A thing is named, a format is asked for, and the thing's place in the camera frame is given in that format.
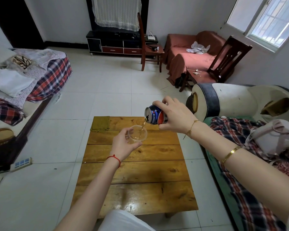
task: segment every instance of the window frame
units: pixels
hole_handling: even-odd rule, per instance
[[[289,37],[282,43],[281,46],[276,46],[270,42],[267,42],[266,40],[263,40],[255,35],[252,35],[252,31],[254,30],[254,28],[256,27],[258,21],[260,20],[261,16],[263,15],[263,13],[265,12],[266,8],[268,7],[268,5],[270,4],[272,0],[263,0],[262,3],[260,4],[258,10],[256,11],[254,17],[251,19],[250,21],[250,24],[247,26],[246,30],[245,31],[242,31],[232,25],[230,25],[228,22],[228,20],[230,19],[237,3],[238,3],[238,0],[235,1],[235,5],[234,7],[232,8],[232,11],[230,13],[230,15],[228,16],[225,24],[229,25],[230,27],[233,27],[234,29],[236,29],[237,31],[241,32],[247,39],[255,42],[256,44],[262,46],[263,48],[273,52],[273,53],[276,53],[278,52],[288,41],[289,41]]]

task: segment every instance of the clear plastic cup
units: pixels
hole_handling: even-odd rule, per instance
[[[142,126],[136,125],[132,126],[131,129],[128,131],[128,137],[129,137],[129,143],[136,143],[136,142],[142,142],[147,138],[148,132],[146,128],[143,128]]]

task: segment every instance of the tile floor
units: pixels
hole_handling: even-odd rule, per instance
[[[0,183],[0,231],[52,230],[68,212],[94,116],[143,116],[165,95],[185,103],[158,65],[140,58],[90,56],[88,50],[53,48],[68,54],[73,74],[59,102],[41,115],[17,160],[34,164],[6,173]],[[179,134],[198,211],[138,216],[156,230],[233,230],[199,144]]]

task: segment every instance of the gold bracelet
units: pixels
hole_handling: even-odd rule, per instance
[[[224,164],[226,162],[226,160],[240,148],[241,148],[241,146],[237,146],[231,152],[229,152],[228,155],[226,155],[226,157],[222,160],[222,164]]]
[[[190,127],[189,131],[187,132],[187,134],[184,136],[183,139],[185,139],[185,137],[186,137],[187,135],[190,135],[190,134],[192,133],[192,127],[193,127],[193,125],[194,125],[197,121],[199,121],[199,120],[194,120],[194,123],[192,124],[192,126]]]

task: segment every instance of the red plaid fabric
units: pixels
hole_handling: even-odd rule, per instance
[[[51,60],[48,64],[47,73],[36,84],[28,101],[39,102],[51,98],[65,85],[72,73],[68,57],[64,59]],[[17,106],[0,99],[0,120],[15,126],[24,118],[24,113]]]
[[[24,113],[15,105],[0,99],[0,120],[15,126],[24,118]]]
[[[39,102],[46,100],[57,94],[72,74],[72,68],[68,57],[64,59],[52,60],[48,64],[47,74],[43,76],[36,84],[28,101]]]
[[[250,130],[263,125],[265,125],[263,122],[216,117],[212,119],[210,127],[230,141],[244,147],[243,144],[250,134]],[[250,141],[248,151],[258,157],[262,153],[254,140]],[[274,167],[289,176],[289,151],[284,151],[275,159],[263,160],[267,163],[274,162]],[[231,195],[235,198],[239,207],[244,230],[286,230],[286,226],[281,220],[246,190],[223,164],[217,162],[221,174],[231,189]]]

